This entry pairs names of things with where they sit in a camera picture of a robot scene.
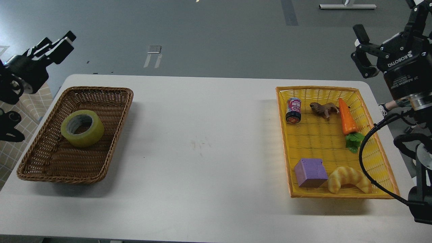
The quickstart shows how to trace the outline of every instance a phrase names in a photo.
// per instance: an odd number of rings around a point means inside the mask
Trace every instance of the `yellow tape roll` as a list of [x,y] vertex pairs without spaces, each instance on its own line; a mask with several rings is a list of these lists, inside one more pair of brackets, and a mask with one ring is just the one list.
[[[80,134],[76,130],[83,124],[90,128]],[[79,110],[70,114],[61,124],[61,134],[75,147],[88,147],[98,142],[104,134],[104,125],[98,115],[90,110]]]

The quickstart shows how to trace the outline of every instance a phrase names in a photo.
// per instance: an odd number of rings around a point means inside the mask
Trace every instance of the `purple block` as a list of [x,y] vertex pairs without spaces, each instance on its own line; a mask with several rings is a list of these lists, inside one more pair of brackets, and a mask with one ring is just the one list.
[[294,171],[300,187],[317,188],[328,179],[322,159],[301,158]]

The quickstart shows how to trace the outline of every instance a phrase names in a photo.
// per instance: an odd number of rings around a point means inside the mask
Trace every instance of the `gray floor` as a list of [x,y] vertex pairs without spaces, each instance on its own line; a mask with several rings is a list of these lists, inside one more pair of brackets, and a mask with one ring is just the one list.
[[[319,10],[320,3],[340,0],[2,0],[0,45],[9,47],[0,58],[72,30],[75,50],[48,68],[53,94],[71,74],[98,73],[359,80],[378,102],[389,101],[382,74],[365,80],[350,58],[352,26],[362,23],[380,44],[403,31],[405,1],[357,1],[375,3],[376,10]],[[426,35],[431,26],[430,18]],[[149,45],[162,46],[158,68],[157,55],[143,68]],[[394,136],[405,127],[390,126]]]

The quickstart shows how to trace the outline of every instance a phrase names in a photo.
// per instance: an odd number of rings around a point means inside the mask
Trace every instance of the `robotic arm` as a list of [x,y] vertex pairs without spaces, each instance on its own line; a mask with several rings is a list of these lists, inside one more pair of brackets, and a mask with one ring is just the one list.
[[[429,37],[423,35],[426,18],[432,13],[432,0],[424,0],[418,5],[413,0],[406,2],[411,14],[405,29],[379,46],[369,42],[362,25],[353,27],[357,40],[356,51],[351,54],[351,58],[364,78],[375,77],[379,71],[383,72],[393,100],[409,100],[413,109],[408,113],[418,123],[426,123],[432,131],[432,45],[428,40],[432,38],[432,32]],[[376,66],[371,64],[366,53],[378,57]],[[385,118],[371,129],[366,138],[396,119]],[[366,141],[363,141],[359,153],[360,165],[366,176],[378,188],[407,205],[415,222],[432,224],[432,186],[426,184],[426,173],[432,179],[431,138],[423,134],[404,134],[394,140],[394,145],[403,154],[416,160],[417,186],[410,190],[408,200],[389,192],[366,172],[361,153]],[[409,141],[420,141],[416,151],[407,149],[403,144]]]
[[[24,54],[13,56],[4,64],[0,60],[0,100],[15,105],[24,92],[36,93],[48,80],[46,67],[52,63],[60,64],[72,52],[75,39],[76,36],[68,31],[55,42],[44,38]],[[23,141],[24,135],[14,128],[20,121],[21,116],[17,112],[0,109],[0,140]]]

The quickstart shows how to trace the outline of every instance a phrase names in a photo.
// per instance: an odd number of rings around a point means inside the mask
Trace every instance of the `toy croissant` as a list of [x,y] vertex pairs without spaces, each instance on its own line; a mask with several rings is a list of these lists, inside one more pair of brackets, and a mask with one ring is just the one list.
[[372,193],[372,184],[361,171],[341,166],[328,177],[328,189],[331,193],[338,193],[340,187],[345,184],[353,184],[364,193]]

